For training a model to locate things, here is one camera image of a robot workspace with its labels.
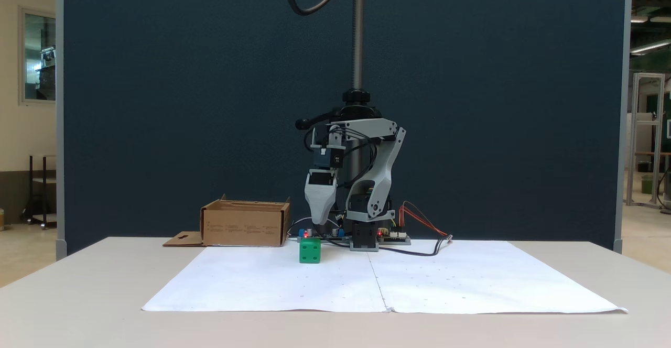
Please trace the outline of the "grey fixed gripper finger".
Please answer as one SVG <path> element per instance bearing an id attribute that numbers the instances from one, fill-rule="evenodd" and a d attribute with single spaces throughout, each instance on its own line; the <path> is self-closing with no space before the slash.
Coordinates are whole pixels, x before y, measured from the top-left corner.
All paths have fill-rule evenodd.
<path id="1" fill-rule="evenodd" d="M 333 203 L 311 203 L 309 207 L 312 228 L 316 231 L 316 235 L 323 236 L 328 230 L 329 212 L 333 209 Z"/>

